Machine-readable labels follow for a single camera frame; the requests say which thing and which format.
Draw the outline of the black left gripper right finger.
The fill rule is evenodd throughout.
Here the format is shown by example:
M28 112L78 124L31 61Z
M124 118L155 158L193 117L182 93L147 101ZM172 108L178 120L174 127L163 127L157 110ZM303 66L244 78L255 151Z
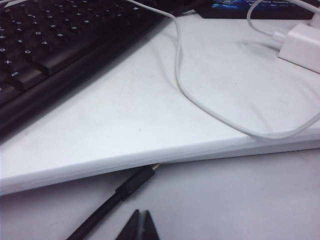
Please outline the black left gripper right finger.
M152 219L151 213L146 210L143 214L142 240L160 240L156 226Z

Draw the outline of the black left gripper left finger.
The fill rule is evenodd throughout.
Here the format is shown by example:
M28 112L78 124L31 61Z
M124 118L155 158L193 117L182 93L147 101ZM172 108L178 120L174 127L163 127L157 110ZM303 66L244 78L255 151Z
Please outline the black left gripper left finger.
M120 231L116 240L135 240L137 231L138 231L138 223L139 223L139 216L140 211L136 209L126 224L124 225L123 229Z

